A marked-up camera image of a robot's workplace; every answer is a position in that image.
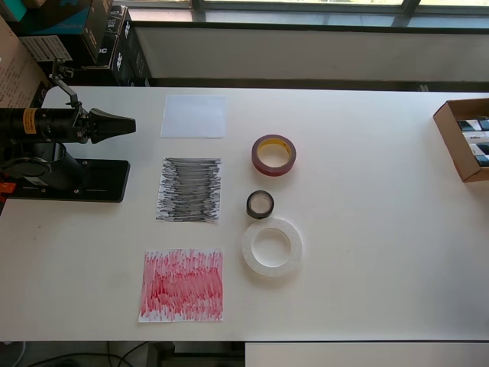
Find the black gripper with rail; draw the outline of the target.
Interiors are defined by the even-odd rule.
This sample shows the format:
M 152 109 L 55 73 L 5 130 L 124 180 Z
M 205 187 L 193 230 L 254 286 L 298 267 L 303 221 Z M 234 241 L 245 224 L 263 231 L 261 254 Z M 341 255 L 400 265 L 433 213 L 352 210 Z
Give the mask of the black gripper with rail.
M 134 119 L 113 115 L 101 109 L 93 108 L 89 112 L 74 109 L 73 116 L 71 142 L 85 144 L 92 140 L 93 144 L 97 144 L 109 138 L 136 132 Z

